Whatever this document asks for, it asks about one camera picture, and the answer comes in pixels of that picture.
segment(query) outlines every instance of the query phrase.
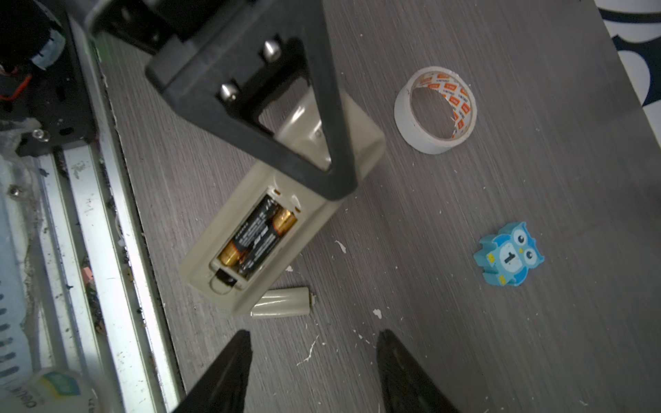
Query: screw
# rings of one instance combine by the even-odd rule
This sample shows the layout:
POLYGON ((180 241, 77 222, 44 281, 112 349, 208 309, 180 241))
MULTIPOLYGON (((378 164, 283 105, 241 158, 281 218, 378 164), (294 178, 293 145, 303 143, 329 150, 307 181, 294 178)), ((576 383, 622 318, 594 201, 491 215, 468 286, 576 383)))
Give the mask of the screw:
POLYGON ((22 191, 20 190, 18 185, 10 185, 9 191, 7 191, 7 193, 12 198, 18 198, 21 195, 22 191))
POLYGON ((264 50, 262 53, 264 54, 264 59, 266 59, 268 63, 273 63, 282 56, 282 49, 280 49, 280 45, 277 41, 267 40, 264 42, 264 50))
POLYGON ((232 83, 225 83, 220 86, 220 98, 223 99, 224 102, 233 102, 237 99, 238 94, 238 88, 232 83))
POLYGON ((35 129, 32 131, 32 137, 39 142, 48 142, 50 139, 50 136, 48 135, 48 132, 46 132, 43 129, 35 129))

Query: gray wood-grain table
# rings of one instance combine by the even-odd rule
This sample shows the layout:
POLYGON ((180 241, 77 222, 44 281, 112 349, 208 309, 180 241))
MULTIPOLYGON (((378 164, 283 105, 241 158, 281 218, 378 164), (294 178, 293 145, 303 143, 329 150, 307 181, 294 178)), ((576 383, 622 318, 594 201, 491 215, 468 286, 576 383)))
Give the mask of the gray wood-grain table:
POLYGON ((246 328, 247 412, 378 413, 374 346, 390 328, 464 412, 659 411, 661 150, 595 5, 325 8, 340 84, 387 153, 276 284, 308 285, 309 317, 229 317, 178 278, 254 159, 174 115, 143 76, 147 55, 98 43, 186 388, 246 328), (473 135, 438 156, 393 119, 429 65, 459 73, 479 109, 473 135), (520 287, 491 287, 472 254, 511 221, 546 261, 520 287))

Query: white tape roll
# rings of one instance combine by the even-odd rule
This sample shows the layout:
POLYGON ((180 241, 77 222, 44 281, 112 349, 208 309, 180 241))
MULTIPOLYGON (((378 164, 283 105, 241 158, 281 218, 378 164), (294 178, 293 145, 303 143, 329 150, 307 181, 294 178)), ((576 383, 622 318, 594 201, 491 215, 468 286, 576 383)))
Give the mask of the white tape roll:
POLYGON ((477 106, 473 92, 458 74, 444 67, 431 66, 418 70, 395 100, 395 123, 399 133, 409 145, 430 155, 443 153, 468 139, 476 120, 477 106), (455 128, 449 139, 427 132, 413 114, 411 92, 419 87, 439 92, 452 106, 455 128))

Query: black metal plate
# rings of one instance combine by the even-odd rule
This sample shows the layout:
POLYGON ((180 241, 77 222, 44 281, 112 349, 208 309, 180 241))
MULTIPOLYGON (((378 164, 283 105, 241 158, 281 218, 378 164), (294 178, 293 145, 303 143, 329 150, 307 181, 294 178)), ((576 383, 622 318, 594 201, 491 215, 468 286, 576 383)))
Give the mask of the black metal plate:
MULTIPOLYGON (((282 171, 328 200, 357 185, 354 155, 344 120, 331 45, 320 0, 228 0, 188 41, 172 37, 147 66, 147 77, 177 114, 282 171), (299 44, 307 79, 315 91, 331 157, 319 170, 274 141, 253 116, 283 91, 282 58, 266 64, 264 41, 299 44), (231 104, 218 99, 233 81, 241 92, 231 104)), ((297 77, 298 66, 289 76, 297 77)))

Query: owl eraser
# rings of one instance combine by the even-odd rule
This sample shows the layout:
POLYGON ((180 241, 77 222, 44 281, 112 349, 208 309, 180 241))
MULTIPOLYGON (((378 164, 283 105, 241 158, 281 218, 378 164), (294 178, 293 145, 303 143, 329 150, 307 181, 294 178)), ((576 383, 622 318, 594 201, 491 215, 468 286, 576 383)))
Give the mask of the owl eraser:
POLYGON ((485 269, 485 280, 491 285, 521 285, 528 270, 544 262, 525 222, 509 223, 497 235, 482 238, 480 244, 482 249, 473 258, 485 269))

